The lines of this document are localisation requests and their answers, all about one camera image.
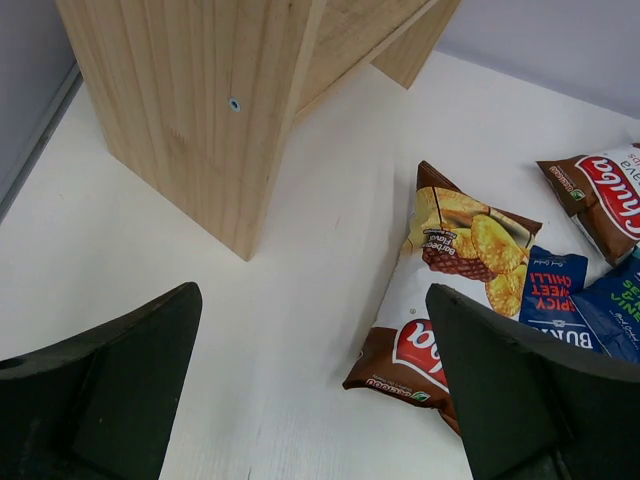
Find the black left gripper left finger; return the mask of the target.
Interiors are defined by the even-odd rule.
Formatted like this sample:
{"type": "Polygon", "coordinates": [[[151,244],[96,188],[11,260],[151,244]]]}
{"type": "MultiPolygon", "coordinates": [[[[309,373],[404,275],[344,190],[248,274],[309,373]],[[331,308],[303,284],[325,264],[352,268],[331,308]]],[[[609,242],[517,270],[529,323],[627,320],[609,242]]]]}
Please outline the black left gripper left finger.
{"type": "Polygon", "coordinates": [[[194,282],[1,363],[4,479],[159,477],[202,312],[194,282]]]}

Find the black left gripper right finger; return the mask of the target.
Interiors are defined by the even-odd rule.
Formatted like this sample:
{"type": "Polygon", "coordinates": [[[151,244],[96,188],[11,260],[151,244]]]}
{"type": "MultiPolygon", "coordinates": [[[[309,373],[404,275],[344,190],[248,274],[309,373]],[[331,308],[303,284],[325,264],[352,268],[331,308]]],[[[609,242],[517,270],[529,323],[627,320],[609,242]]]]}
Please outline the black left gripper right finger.
{"type": "Polygon", "coordinates": [[[441,284],[428,315],[476,479],[636,479],[639,367],[441,284]]]}

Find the blue Burts spicy chilli bag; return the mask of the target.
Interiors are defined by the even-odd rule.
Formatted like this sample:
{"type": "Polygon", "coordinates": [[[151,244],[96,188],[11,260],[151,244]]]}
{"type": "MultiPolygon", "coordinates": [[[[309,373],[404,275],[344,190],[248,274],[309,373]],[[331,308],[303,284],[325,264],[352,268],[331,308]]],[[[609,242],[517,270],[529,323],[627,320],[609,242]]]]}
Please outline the blue Burts spicy chilli bag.
{"type": "Polygon", "coordinates": [[[530,252],[519,322],[570,345],[603,353],[572,295],[584,288],[588,259],[538,246],[530,252]]]}

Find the brown Chuba cassava chips bag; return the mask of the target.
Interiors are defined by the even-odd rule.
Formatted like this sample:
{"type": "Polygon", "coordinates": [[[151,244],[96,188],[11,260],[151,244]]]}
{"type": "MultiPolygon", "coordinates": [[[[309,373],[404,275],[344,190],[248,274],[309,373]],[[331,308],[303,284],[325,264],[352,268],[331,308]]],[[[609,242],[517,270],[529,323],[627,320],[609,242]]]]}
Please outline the brown Chuba cassava chips bag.
{"type": "Polygon", "coordinates": [[[442,284],[514,319],[540,222],[463,193],[431,164],[417,167],[408,236],[358,359],[343,382],[438,411],[459,429],[426,305],[442,284]]]}

